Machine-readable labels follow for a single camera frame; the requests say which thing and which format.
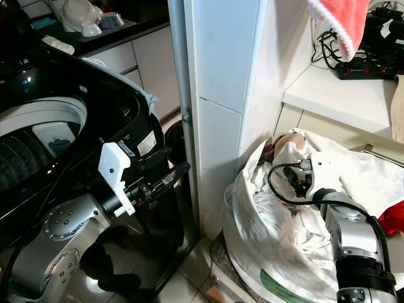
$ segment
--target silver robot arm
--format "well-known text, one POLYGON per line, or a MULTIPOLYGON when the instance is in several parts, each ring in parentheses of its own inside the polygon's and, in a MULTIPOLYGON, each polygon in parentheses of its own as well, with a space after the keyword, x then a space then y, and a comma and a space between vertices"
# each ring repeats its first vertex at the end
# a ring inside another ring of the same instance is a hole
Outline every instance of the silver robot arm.
POLYGON ((155 198, 171 188, 190 168, 188 163, 173 167, 154 185, 135 182, 126 187, 133 172, 147 170, 165 159, 167 148, 138 160, 122 143, 105 143, 98 170, 114 192, 107 205, 84 194, 54 208, 46 216, 39 234, 18 255, 9 281, 11 303, 57 303, 83 253, 110 226, 110 219, 136 207, 157 205, 155 198))
MULTIPOLYGON (((311 154, 312 181, 306 193, 308 201, 341 201, 359 204, 338 192, 338 157, 331 152, 311 154)), ((331 235, 333 259, 339 291, 338 303, 394 303, 394 276, 389 272, 387 247, 359 211, 336 204, 320 204, 319 210, 331 235)))

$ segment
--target laundry bag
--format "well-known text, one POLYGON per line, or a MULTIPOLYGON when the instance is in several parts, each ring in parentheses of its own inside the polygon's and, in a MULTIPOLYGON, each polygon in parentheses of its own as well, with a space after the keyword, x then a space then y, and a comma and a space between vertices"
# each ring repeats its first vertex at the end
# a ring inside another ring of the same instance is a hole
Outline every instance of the laundry bag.
MULTIPOLYGON (((404 169, 390 162, 303 129, 263 142, 226 189, 222 216, 232 264, 244 282, 271 303, 336 302, 336 270, 323 219, 311 206, 280 201, 267 181, 272 165, 295 163, 316 151, 338 154, 336 190, 369 214, 379 217, 404 200, 404 169)), ((304 178, 305 172, 295 172, 304 178)), ((305 201, 295 197, 282 169, 271 181, 285 198, 305 201)))

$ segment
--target label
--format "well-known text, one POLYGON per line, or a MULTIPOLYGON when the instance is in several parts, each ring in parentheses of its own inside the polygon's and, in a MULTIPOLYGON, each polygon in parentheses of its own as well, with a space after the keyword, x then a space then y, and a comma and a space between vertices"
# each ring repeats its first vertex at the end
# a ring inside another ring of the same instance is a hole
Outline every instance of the label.
POLYGON ((147 137, 138 145, 140 156, 142 157, 146 155, 153 149, 154 146, 156 146, 156 144, 156 137, 154 136, 154 132, 151 131, 150 134, 148 134, 147 137))
POLYGON ((383 38, 386 38, 390 34, 389 27, 390 27, 391 22, 393 22, 393 19, 390 19, 385 24, 383 24, 383 27, 380 30, 380 34, 382 35, 383 38))
POLYGON ((118 145, 129 157, 135 157, 135 154, 125 145, 122 140, 118 142, 118 145))

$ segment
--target top-loading washing machine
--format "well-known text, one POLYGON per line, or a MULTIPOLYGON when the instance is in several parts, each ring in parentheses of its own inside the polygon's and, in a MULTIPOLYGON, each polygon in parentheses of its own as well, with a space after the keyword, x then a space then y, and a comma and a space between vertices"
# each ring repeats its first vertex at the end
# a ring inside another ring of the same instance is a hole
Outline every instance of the top-loading washing machine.
MULTIPOLYGON (((1 1, 2 253, 12 251, 32 226, 44 199, 47 203, 35 222, 37 229, 50 209, 81 193, 91 194, 108 207, 114 193, 97 170, 102 144, 124 143, 137 159, 147 159, 164 147, 161 125, 148 101, 147 94, 119 75, 44 45, 17 1, 1 1)), ((132 172, 126 184, 140 179, 147 184, 158 182, 169 173, 167 159, 158 159, 132 172)), ((134 231, 130 239, 134 243, 138 240, 136 244, 141 247, 136 253, 148 263, 137 266, 143 267, 141 272, 133 266, 128 273, 138 275, 140 288, 152 297, 157 280, 184 238, 174 189, 159 196, 152 207, 138 208, 134 216, 117 221, 117 230, 119 224, 125 226, 123 235, 110 233, 112 240, 104 242, 114 242, 134 231)), ((88 285, 88 277, 83 276, 81 282, 88 285)))

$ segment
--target kitchen counter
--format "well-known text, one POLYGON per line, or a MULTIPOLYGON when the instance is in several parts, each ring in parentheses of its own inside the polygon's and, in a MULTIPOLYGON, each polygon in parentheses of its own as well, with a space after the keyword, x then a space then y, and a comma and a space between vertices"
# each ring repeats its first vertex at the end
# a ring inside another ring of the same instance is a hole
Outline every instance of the kitchen counter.
POLYGON ((68 33, 63 30, 62 24, 57 22, 37 30, 41 36, 52 36, 74 47, 74 56, 89 55, 95 50, 117 42, 126 42, 147 35, 148 33, 169 26, 169 17, 157 18, 141 23, 124 20, 125 24, 118 28, 103 30, 101 35, 83 37, 81 33, 68 33))
POLYGON ((391 140, 389 110, 396 87, 389 80, 339 80, 320 61, 285 90, 282 102, 391 140))

